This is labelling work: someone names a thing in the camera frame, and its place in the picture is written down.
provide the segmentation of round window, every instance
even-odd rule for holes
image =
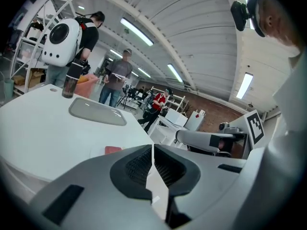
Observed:
[[[69,27],[66,24],[56,25],[50,32],[50,42],[53,44],[59,44],[65,40],[69,32]]]

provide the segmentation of curved ceiling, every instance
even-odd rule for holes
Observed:
[[[75,0],[77,12],[101,10],[106,20],[99,44],[122,52],[131,47],[134,70],[141,79],[191,89],[246,108],[253,103],[260,113],[276,105],[272,94],[290,69],[291,49],[247,28],[238,32],[230,12],[234,0]],[[145,44],[120,23],[126,18],[154,43]],[[184,81],[180,84],[167,64],[173,64]],[[243,99],[236,98],[245,72],[254,75]]]

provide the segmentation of black bottle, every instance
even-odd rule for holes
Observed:
[[[84,61],[75,59],[68,69],[66,74],[66,79],[64,82],[64,87],[62,91],[62,96],[65,98],[72,98],[73,93],[76,89],[78,80],[80,78],[81,72],[83,70]]]

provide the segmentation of red brick wall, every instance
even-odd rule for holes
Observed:
[[[152,86],[160,90],[166,88],[166,86],[163,85],[139,81],[137,88],[139,89],[142,86],[144,86],[146,89],[151,89]],[[189,101],[190,108],[187,111],[188,117],[190,117],[191,113],[196,110],[204,110],[206,112],[205,121],[203,122],[200,131],[216,132],[220,123],[231,122],[243,115],[242,113],[239,113],[227,106],[202,98],[192,93],[176,89],[173,89],[173,92],[175,95],[185,96]]]

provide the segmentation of plastic cover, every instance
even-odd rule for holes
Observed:
[[[109,125],[125,126],[127,121],[121,112],[97,102],[76,98],[69,107],[69,113],[74,117],[87,119]]]

